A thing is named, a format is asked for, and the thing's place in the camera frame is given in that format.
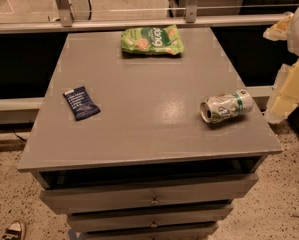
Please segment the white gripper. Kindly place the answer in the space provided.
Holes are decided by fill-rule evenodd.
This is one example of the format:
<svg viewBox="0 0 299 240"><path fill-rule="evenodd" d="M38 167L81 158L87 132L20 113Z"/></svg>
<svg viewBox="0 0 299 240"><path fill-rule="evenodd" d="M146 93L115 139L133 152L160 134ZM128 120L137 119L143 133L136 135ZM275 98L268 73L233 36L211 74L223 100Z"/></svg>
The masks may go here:
<svg viewBox="0 0 299 240"><path fill-rule="evenodd" d="M263 37L271 41L287 40L288 51L299 57L299 7L294 14L286 12L281 20L265 30ZM271 124L279 124L298 106L299 60L292 66L281 66L264 117Z"/></svg>

